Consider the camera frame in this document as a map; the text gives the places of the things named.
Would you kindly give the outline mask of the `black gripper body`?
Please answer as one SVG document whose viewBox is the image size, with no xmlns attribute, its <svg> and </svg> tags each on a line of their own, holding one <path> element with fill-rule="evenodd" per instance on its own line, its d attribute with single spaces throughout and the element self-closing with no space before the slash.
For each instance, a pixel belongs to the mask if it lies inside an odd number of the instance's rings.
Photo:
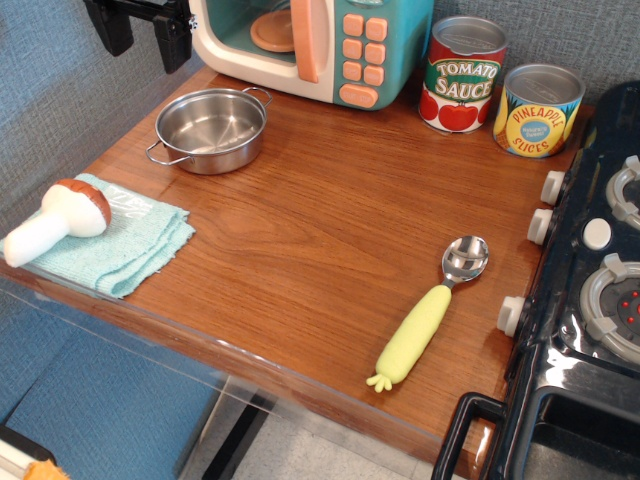
<svg viewBox="0 0 640 480">
<path fill-rule="evenodd" d="M 171 21 L 188 24 L 193 19 L 189 2 L 137 0 L 96 0 L 85 1 L 85 6 L 92 15 L 104 20 L 115 19 L 119 15 L 134 17 L 145 21 L 153 21 L 156 17 L 167 18 Z"/>
</svg>

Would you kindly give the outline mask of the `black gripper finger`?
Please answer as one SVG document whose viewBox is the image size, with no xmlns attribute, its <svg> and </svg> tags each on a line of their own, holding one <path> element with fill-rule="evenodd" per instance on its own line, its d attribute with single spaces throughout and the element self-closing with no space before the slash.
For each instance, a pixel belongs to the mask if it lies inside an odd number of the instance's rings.
<svg viewBox="0 0 640 480">
<path fill-rule="evenodd" d="M 164 70 L 167 74 L 173 74 L 192 56 L 189 22 L 158 15 L 153 19 L 153 26 Z"/>
<path fill-rule="evenodd" d="M 133 45 L 129 15 L 116 3 L 88 3 L 87 12 L 103 46 L 112 56 L 120 56 Z"/>
</svg>

